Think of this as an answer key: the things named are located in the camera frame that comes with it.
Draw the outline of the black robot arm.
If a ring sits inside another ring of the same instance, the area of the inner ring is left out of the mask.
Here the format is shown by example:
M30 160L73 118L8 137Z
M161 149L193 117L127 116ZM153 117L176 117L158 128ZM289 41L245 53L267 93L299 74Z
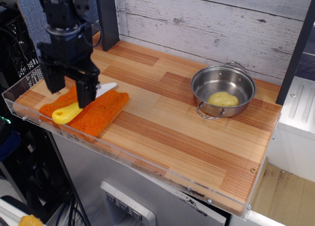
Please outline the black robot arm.
M78 105L84 108L96 97L99 69L91 61L92 23L85 18L88 0L40 0L46 15L50 42L38 43L39 62L47 88L55 93L65 78L76 82Z

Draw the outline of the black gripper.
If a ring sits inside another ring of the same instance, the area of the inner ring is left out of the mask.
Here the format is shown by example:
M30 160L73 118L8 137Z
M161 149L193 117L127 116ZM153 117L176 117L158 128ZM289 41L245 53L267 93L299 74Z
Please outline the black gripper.
M80 108L95 100L99 69L91 61L93 27L91 23L75 23L65 29L46 26L51 42L41 42L40 67L47 88L56 93L65 87L65 76L76 81Z

